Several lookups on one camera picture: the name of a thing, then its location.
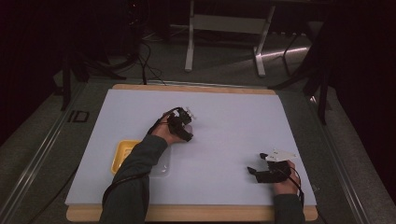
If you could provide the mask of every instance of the metal stand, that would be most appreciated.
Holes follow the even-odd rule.
[[[275,6],[270,8],[266,20],[252,18],[235,18],[194,14],[194,0],[190,0],[190,25],[189,25],[189,45],[187,48],[187,57],[185,71],[192,71],[192,61],[194,54],[194,29],[211,30],[223,32],[236,32],[246,34],[260,35],[260,42],[254,48],[254,55],[257,65],[258,75],[265,76],[264,65],[262,63],[262,47],[267,37],[268,30],[274,15]]]

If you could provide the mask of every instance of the wooden table edge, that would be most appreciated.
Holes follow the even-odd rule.
[[[66,217],[69,221],[98,221],[101,205],[69,205]],[[318,218],[314,205],[304,207],[306,221]],[[270,221],[274,220],[274,208],[267,205],[150,205],[146,221]]]
[[[213,92],[213,93],[243,93],[243,94],[268,94],[276,95],[273,90],[234,88],[234,87],[198,87],[198,86],[160,86],[160,85],[131,85],[116,84],[113,90],[135,91],[190,91],[190,92]]]

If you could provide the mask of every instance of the white stand leg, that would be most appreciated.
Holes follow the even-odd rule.
[[[275,6],[272,6],[270,8],[270,11],[268,12],[267,19],[265,20],[264,26],[262,27],[262,34],[260,37],[260,43],[257,47],[255,47],[254,50],[254,56],[256,60],[256,66],[257,66],[257,73],[259,77],[265,77],[265,70],[264,70],[264,64],[262,63],[262,46],[264,45],[265,38],[268,35],[268,30],[270,28],[271,20],[274,15],[275,11]]]
[[[194,1],[190,1],[190,26],[189,26],[189,46],[187,48],[186,72],[192,71],[192,60],[194,56]]]

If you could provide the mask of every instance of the hand-mounted device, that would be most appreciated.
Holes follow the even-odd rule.
[[[298,175],[297,171],[290,167],[288,162],[285,161],[296,157],[297,156],[295,154],[278,150],[274,150],[273,154],[270,156],[265,153],[260,153],[260,158],[267,161],[269,170],[256,171],[251,167],[247,167],[247,170],[251,175],[256,176],[258,183],[280,183],[289,179],[299,190],[298,197],[300,199],[301,205],[304,206],[304,193],[301,189],[301,184],[298,184],[290,177],[291,170],[297,174],[298,178],[300,178],[300,175]]]
[[[163,116],[160,119],[157,119],[154,125],[148,130],[148,134],[151,134],[152,131],[154,131],[154,129],[161,123],[161,120],[166,116],[169,116],[167,119],[169,132],[189,142],[192,139],[193,134],[187,132],[185,130],[185,126],[191,123],[191,118],[194,118],[194,116],[188,108],[186,111],[182,107],[175,107],[164,113]]]
[[[260,153],[260,157],[265,160],[268,155]],[[256,171],[247,167],[251,175],[255,175],[258,183],[279,183],[288,179],[291,175],[289,164],[286,161],[267,161],[268,171]]]

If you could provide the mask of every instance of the person's right hand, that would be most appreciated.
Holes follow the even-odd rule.
[[[293,162],[288,161],[289,167],[292,167],[293,169],[295,168],[295,165]],[[295,174],[294,170],[291,169],[291,175],[290,177],[297,183],[300,185],[300,179],[297,177],[297,175]],[[274,191],[275,191],[275,195],[278,194],[297,194],[298,192],[298,188],[297,186],[295,186],[295,184],[293,182],[291,182],[291,180],[287,179],[283,182],[280,183],[274,183]]]

